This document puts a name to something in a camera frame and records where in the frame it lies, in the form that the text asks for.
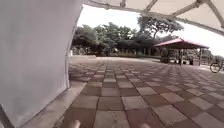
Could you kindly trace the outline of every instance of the brick paving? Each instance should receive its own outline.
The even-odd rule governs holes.
[[[224,128],[224,76],[189,66],[101,60],[71,66],[87,82],[64,115],[81,128]]]

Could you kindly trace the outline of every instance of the tent pole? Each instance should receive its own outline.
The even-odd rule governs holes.
[[[202,55],[202,50],[200,48],[200,51],[199,51],[199,66],[201,65],[201,55]]]
[[[181,49],[179,49],[179,64],[182,64],[182,55],[181,55]]]

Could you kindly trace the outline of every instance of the white wall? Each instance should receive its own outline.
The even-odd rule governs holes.
[[[0,0],[0,103],[20,126],[66,89],[83,0]]]

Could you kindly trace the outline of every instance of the canopy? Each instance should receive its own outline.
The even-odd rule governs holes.
[[[224,35],[224,0],[89,0],[88,5],[165,17]]]
[[[174,40],[170,40],[164,43],[160,43],[155,45],[155,47],[167,47],[167,48],[174,48],[174,49],[197,49],[197,48],[209,48],[207,46],[186,41],[184,39],[178,38]]]

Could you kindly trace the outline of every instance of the patio umbrella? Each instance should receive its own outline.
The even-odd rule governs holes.
[[[166,47],[166,48],[173,48],[173,49],[197,49],[197,48],[209,48],[205,45],[201,45],[199,43],[195,43],[192,41],[187,41],[181,38],[177,38],[174,40],[170,40],[164,43],[160,43],[154,45],[154,47]]]

